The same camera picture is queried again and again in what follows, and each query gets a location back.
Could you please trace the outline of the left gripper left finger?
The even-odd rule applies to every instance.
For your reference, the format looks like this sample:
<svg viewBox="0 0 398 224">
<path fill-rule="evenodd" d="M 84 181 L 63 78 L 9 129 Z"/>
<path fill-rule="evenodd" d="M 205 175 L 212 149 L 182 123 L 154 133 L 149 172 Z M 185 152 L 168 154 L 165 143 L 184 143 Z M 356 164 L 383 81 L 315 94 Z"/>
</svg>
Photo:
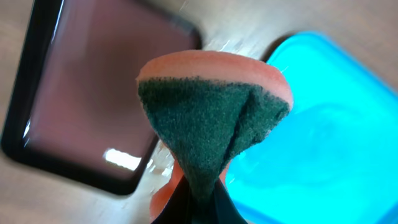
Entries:
<svg viewBox="0 0 398 224">
<path fill-rule="evenodd" d="M 152 224 L 191 224 L 192 195 L 186 178 L 180 179 L 169 201 Z"/>
</svg>

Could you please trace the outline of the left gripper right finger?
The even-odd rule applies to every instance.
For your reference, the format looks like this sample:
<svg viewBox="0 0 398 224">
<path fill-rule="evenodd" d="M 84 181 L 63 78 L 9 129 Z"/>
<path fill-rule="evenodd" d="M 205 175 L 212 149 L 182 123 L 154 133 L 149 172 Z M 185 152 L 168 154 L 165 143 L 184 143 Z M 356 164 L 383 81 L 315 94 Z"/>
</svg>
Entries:
<svg viewBox="0 0 398 224">
<path fill-rule="evenodd" d="M 213 205 L 215 210 L 215 223 L 217 224 L 247 224 L 240 215 L 233 201 L 229 197 L 220 179 L 215 183 L 213 190 Z"/>
</svg>

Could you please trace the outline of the red and green sponge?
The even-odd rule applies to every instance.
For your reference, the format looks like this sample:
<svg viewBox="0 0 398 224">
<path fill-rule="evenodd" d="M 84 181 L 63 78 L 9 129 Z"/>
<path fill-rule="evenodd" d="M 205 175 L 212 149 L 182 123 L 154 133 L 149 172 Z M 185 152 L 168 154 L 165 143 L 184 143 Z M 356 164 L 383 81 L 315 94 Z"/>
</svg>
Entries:
<svg viewBox="0 0 398 224">
<path fill-rule="evenodd" d="M 140 70 L 137 90 L 150 125 L 175 159 L 170 181 L 152 198 L 154 220 L 184 176 L 192 223 L 215 223 L 215 183 L 223 183 L 231 160 L 262 142 L 294 104 L 275 67 L 204 50 L 152 59 Z"/>
</svg>

